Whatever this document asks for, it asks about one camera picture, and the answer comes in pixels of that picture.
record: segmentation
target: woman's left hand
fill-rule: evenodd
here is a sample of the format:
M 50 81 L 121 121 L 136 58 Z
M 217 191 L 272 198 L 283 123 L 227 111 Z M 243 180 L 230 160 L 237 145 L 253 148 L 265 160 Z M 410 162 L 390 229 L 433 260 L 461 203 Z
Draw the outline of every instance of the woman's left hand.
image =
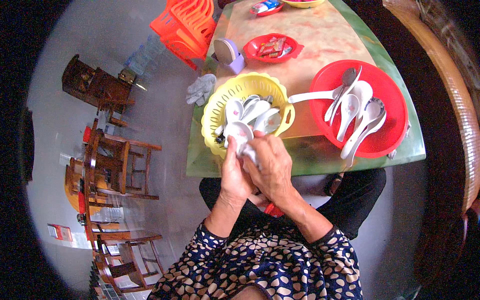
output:
M 227 155 L 222 166 L 220 197 L 223 197 L 231 205 L 243 207 L 254 187 L 252 179 L 243 170 L 237 158 L 237 141 L 229 136 Z

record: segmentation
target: table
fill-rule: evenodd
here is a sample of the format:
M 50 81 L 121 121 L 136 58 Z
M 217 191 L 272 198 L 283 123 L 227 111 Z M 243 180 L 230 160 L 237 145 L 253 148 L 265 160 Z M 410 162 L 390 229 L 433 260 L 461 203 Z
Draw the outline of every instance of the table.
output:
M 296 59 L 280 64 L 247 61 L 241 73 L 266 72 L 279 79 L 287 95 L 308 92 L 315 74 L 325 65 L 342 59 L 356 59 L 376 65 L 386 72 L 403 93 L 411 123 L 408 137 L 397 148 L 394 159 L 386 156 L 367 159 L 356 157 L 354 165 L 346 168 L 340 151 L 329 142 L 314 123 L 307 101 L 295 104 L 296 118 L 290 129 L 280 135 L 292 156 L 292 175 L 317 175 L 351 170 L 381 168 L 425 159 L 425 145 L 415 107 L 396 66 L 367 25 L 341 0 L 325 1 L 311 9 L 297 9 L 287 4 L 281 12 L 255 18 L 249 7 L 256 0 L 244 0 L 225 7 L 213 39 L 226 37 L 239 49 L 255 36 L 281 33 L 296 39 L 305 48 Z M 210 58 L 211 44 L 204 73 L 217 75 L 216 88 L 234 77 L 217 66 Z M 187 176 L 219 177 L 222 159 L 213 155 L 204 144 L 201 120 L 204 106 L 193 109 L 187 154 Z

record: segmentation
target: hand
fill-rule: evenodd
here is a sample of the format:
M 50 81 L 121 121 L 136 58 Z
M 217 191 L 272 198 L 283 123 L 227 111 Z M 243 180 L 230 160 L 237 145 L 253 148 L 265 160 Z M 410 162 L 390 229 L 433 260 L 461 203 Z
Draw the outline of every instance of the hand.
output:
M 222 166 L 220 197 L 231 205 L 243 207 L 253 188 L 250 176 L 242 169 L 237 158 L 237 141 L 229 136 L 227 155 Z
M 245 167 L 253 183 L 282 209 L 295 193 L 291 182 L 292 159 L 280 138 L 271 134 L 265 136 L 259 131 L 253 134 L 255 138 L 249 144 L 257 153 L 261 171 L 248 157 L 245 158 Z

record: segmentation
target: woman's right hand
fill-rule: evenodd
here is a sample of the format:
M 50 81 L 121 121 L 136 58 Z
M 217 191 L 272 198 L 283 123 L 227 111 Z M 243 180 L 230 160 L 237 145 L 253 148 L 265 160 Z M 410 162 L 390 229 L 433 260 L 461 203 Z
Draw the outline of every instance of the woman's right hand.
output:
M 282 209 L 296 192 L 291 182 L 292 158 L 280 138 L 260 131 L 253 134 L 255 138 L 249 144 L 257 153 L 260 167 L 257 168 L 248 157 L 244 158 L 245 167 L 260 191 Z

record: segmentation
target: red plastic plate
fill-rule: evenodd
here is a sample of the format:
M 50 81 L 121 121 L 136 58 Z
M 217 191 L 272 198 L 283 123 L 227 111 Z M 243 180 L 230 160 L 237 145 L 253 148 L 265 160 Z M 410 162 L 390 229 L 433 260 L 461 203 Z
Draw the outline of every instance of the red plastic plate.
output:
M 267 43 L 274 36 L 275 37 L 286 37 L 287 39 L 285 40 L 285 45 L 284 45 L 283 49 L 286 49 L 288 47 L 292 47 L 292 51 L 290 51 L 290 53 L 288 53 L 288 54 L 285 54 L 281 58 L 259 57 L 257 55 L 258 48 L 260 48 L 260 46 L 263 43 Z M 303 47 L 304 47 L 303 45 L 300 45 L 299 43 L 297 43 L 296 40 L 294 40 L 293 38 L 291 38 L 289 36 L 282 35 L 280 33 L 270 33 L 268 35 L 257 36 L 256 38 L 252 39 L 250 42 L 245 44 L 245 46 L 243 46 L 243 51 L 245 52 L 245 55 L 249 59 L 256 59 L 256 60 L 260 60 L 260 61 L 264 61 L 264 62 L 274 62 L 274 63 L 276 63 L 276 62 L 284 62 L 284 61 L 287 61 L 291 58 L 297 58 L 297 56 L 300 54 L 300 51 L 303 49 Z
M 285 5 L 285 3 L 282 3 L 280 5 L 278 5 L 277 7 L 275 7 L 275 9 L 272 9 L 271 11 L 266 11 L 266 12 L 261 12 L 261 13 L 257 13 L 257 17 L 265 17 L 265 16 L 269 16 L 271 14 L 274 14 L 276 12 L 279 12 L 282 7 Z M 255 11 L 253 10 L 253 8 L 250 8 L 250 13 L 253 13 L 255 14 Z
M 385 72 L 379 68 L 359 60 L 339 60 L 323 67 L 313 78 L 310 92 L 331 91 L 342 84 L 342 74 L 348 68 L 355 68 L 357 71 L 362 66 L 359 80 L 368 82 L 373 89 L 373 96 L 380 98 L 385 104 L 387 117 L 382 128 L 370 134 L 360 144 L 355 156 L 365 158 L 377 158 L 387 155 L 396 149 L 407 131 L 408 111 L 407 104 L 402 92 L 396 83 Z M 343 142 L 336 139 L 340 128 L 340 109 L 337 110 L 332 126 L 324 121 L 325 113 L 332 104 L 331 99 L 310 100 L 310 109 L 313 119 L 322 133 L 338 148 L 343 148 L 348 138 L 353 133 L 355 121 L 347 128 Z

